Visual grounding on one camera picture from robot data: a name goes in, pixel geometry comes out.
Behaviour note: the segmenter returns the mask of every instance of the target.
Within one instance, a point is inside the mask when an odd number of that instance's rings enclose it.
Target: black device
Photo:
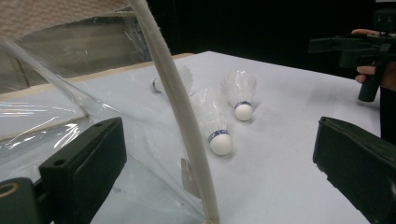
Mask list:
[[[379,8],[373,15],[373,30],[378,35],[338,35],[330,38],[312,39],[309,53],[341,51],[339,66],[353,68],[375,65],[375,74],[368,76],[361,85],[359,100],[375,99],[382,76],[389,62],[396,62],[396,1],[376,0]]]
[[[396,223],[396,146],[349,122],[323,117],[313,161],[370,223]]]
[[[96,123],[44,161],[35,183],[0,183],[0,223],[90,223],[125,162],[122,119]]]

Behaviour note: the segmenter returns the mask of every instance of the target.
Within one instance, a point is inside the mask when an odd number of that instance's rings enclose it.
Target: shuttlecock band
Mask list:
[[[155,88],[155,81],[157,80],[157,78],[155,77],[154,79],[152,79],[152,89],[154,89],[155,91],[158,91],[157,88]]]
[[[218,131],[213,132],[212,134],[210,134],[210,136],[208,138],[209,143],[212,141],[213,138],[215,138],[218,135],[224,134],[224,133],[228,134],[227,130],[218,130]]]
[[[248,101],[242,101],[242,102],[239,102],[238,104],[236,104],[234,107],[233,107],[233,109],[236,109],[238,106],[240,106],[240,105],[250,105],[251,106],[251,103],[250,102],[248,102]]]

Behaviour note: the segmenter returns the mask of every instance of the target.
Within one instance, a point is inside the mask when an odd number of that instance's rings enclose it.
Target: dark background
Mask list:
[[[354,77],[339,52],[308,54],[313,38],[372,28],[375,0],[148,0],[172,54],[207,50]]]

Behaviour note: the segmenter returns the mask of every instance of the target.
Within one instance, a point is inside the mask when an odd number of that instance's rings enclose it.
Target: finger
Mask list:
[[[375,74],[375,66],[359,66],[356,68],[360,74],[373,75]]]
[[[362,74],[355,76],[355,80],[359,83],[363,83],[366,80],[366,78],[367,76]]]
[[[356,29],[352,31],[353,35],[378,35],[377,31],[367,29]]]

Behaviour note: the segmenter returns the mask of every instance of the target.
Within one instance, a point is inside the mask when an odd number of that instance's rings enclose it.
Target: table surface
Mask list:
[[[192,91],[219,88],[222,78],[245,70],[257,78],[252,106],[253,118],[239,121],[230,108],[228,131],[233,138],[232,153],[220,157],[206,146],[221,223],[276,224],[362,224],[369,223],[353,205],[327,181],[312,161],[321,117],[351,122],[379,135],[379,100],[358,101],[361,85],[355,80],[242,59],[216,52],[203,52],[178,58],[176,64],[190,68]],[[89,94],[139,117],[167,119],[170,107],[165,97],[150,96],[153,107],[139,107],[147,101],[114,99],[111,88],[123,78],[135,81],[125,87],[128,94],[153,95],[149,82],[156,73],[153,66],[101,76],[77,83]]]

